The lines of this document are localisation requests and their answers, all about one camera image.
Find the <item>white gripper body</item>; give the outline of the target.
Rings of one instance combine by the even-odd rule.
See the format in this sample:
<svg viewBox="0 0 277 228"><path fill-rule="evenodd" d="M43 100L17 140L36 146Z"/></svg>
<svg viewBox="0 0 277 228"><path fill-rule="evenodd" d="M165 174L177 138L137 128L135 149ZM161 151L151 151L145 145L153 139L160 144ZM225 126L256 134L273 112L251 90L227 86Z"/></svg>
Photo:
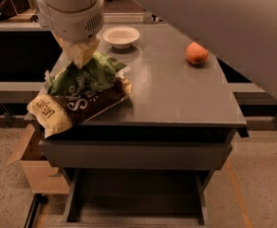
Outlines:
<svg viewBox="0 0 277 228"><path fill-rule="evenodd" d="M103 0L35 0L39 23L70 42L96 35L103 25Z"/></svg>

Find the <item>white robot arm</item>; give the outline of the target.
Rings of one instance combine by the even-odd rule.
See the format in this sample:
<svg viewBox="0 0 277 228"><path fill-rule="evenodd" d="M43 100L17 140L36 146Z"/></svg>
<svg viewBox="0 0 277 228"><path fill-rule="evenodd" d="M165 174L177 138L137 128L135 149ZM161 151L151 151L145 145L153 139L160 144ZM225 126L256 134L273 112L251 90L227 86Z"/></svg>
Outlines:
<svg viewBox="0 0 277 228"><path fill-rule="evenodd" d="M132 0L277 100L277 0ZM81 42L103 0L36 0L43 24Z"/></svg>

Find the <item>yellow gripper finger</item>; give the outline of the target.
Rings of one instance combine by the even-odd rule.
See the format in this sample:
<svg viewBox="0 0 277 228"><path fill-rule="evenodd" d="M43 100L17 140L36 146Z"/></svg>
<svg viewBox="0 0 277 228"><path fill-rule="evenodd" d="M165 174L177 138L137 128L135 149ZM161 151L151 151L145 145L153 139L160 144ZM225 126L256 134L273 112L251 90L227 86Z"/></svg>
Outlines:
<svg viewBox="0 0 277 228"><path fill-rule="evenodd" d="M67 58L78 69L81 69L92 59L99 43L100 39L96 36L92 36L90 39L80 43L71 43L63 40L62 49Z"/></svg>
<svg viewBox="0 0 277 228"><path fill-rule="evenodd" d="M54 39L57 41L57 43L59 44L59 46L62 48L63 47L63 38L61 38L60 36L58 36L53 30L51 31Z"/></svg>

